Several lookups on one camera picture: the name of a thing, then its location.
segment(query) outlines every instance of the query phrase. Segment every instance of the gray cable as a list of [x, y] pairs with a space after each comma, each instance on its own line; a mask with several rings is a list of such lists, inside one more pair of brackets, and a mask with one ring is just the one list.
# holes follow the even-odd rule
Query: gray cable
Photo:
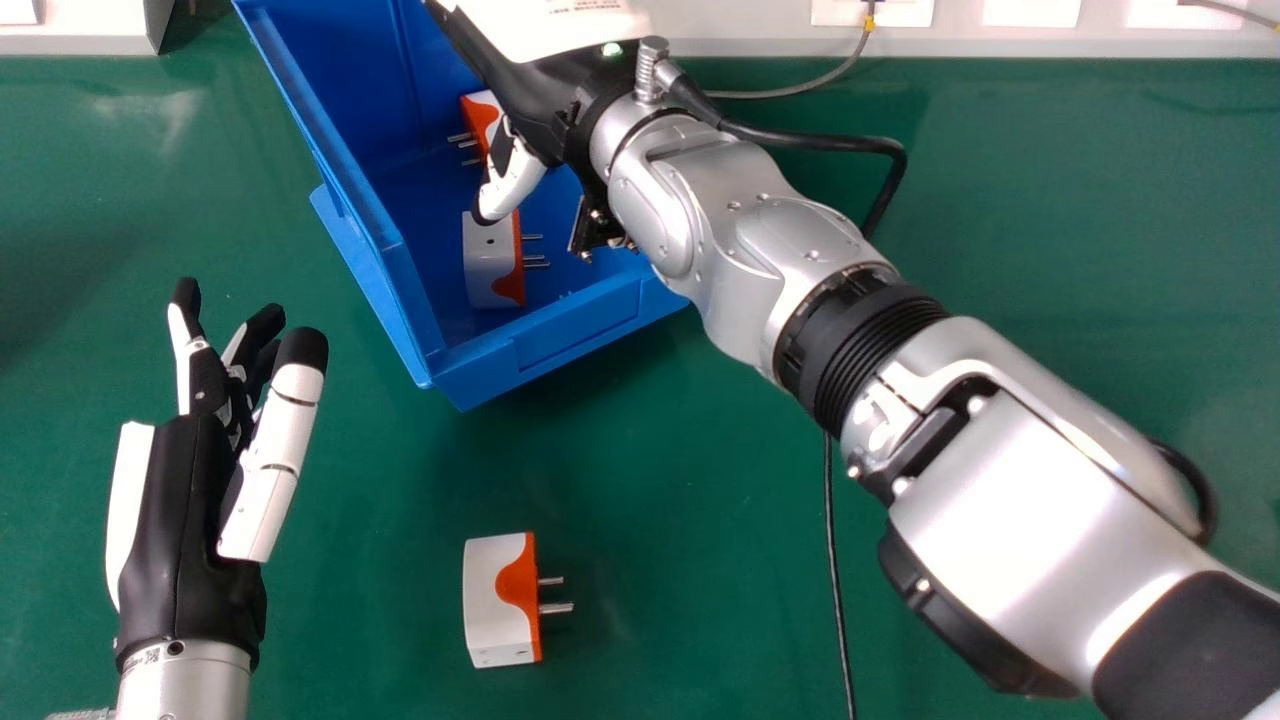
[[1228, 5], [1226, 3], [1219, 3], [1217, 0], [1178, 0], [1179, 5], [1198, 5], [1201, 8], [1208, 8], [1210, 10], [1217, 10], [1220, 13], [1226, 13], [1229, 15], [1236, 15], [1249, 20], [1251, 23], [1257, 23], [1260, 26], [1266, 26], [1274, 31], [1280, 32], [1280, 22], [1276, 22], [1266, 15], [1260, 15], [1257, 13], [1251, 13], [1244, 8], [1236, 8], [1235, 5]]
[[707, 95], [719, 100], [771, 100], [773, 97], [788, 97], [791, 95], [800, 95], [801, 92], [809, 92], [810, 90], [817, 90], [838, 77], [844, 76], [849, 70], [854, 69], [858, 64], [858, 59], [863, 56], [863, 50], [867, 47], [867, 41], [872, 36], [872, 29], [876, 27], [876, 3], [878, 0], [870, 0], [867, 4], [867, 20], [863, 22], [863, 36], [858, 38], [858, 46], [854, 47], [852, 54], [850, 54], [842, 63], [832, 68], [831, 70], [800, 85], [791, 85], [787, 87], [780, 87], [776, 90], [709, 90]]

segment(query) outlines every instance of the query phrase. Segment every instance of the silver metal cylinder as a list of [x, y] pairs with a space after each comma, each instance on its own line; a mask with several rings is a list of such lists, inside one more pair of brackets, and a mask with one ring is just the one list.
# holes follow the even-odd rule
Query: silver metal cylinder
[[653, 68], [658, 60], [671, 54], [671, 44], [666, 37], [650, 35], [640, 38], [640, 53], [636, 55], [636, 100], [657, 102], [662, 100], [663, 90], [654, 78]]
[[242, 720], [250, 659], [211, 641], [159, 642], [124, 661], [115, 720]]

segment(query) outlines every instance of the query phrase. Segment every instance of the blue bin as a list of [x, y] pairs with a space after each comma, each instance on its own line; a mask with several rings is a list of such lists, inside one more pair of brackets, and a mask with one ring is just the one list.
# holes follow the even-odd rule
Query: blue bin
[[481, 172], [445, 138], [481, 86], [421, 1], [236, 8], [320, 167], [311, 202], [419, 387], [468, 410], [686, 304], [643, 256], [566, 251], [581, 188], [559, 168], [521, 206], [552, 263], [529, 274], [527, 307], [472, 309], [460, 219]]

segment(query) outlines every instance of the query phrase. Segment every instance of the metal pin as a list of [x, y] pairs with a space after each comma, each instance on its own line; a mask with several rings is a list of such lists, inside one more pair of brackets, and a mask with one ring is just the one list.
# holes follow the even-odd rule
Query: metal pin
[[573, 611], [573, 602], [543, 602], [538, 605], [539, 615], [564, 615]]

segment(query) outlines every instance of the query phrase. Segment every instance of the green surface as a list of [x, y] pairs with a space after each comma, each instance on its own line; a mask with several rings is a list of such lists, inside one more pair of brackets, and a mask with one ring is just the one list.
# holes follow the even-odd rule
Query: green surface
[[[253, 716], [838, 716], [803, 413], [691, 313], [466, 415], [417, 391], [307, 205], [319, 176], [266, 69], [218, 14], [159, 59], [0, 61], [0, 716], [113, 700], [116, 428], [173, 411], [163, 307], [184, 273], [215, 338], [276, 300], [333, 346], [266, 569]], [[769, 86], [820, 65], [695, 67]], [[1276, 81], [1272, 63], [879, 61], [744, 114], [901, 137], [884, 252], [1197, 459], [1222, 495], [1213, 550], [1280, 585]], [[782, 161], [855, 217], [878, 172]], [[865, 717], [1098, 716], [988, 692], [881, 579], [883, 511], [849, 483], [837, 502]], [[545, 664], [476, 673], [462, 542], [520, 529], [579, 610]]]

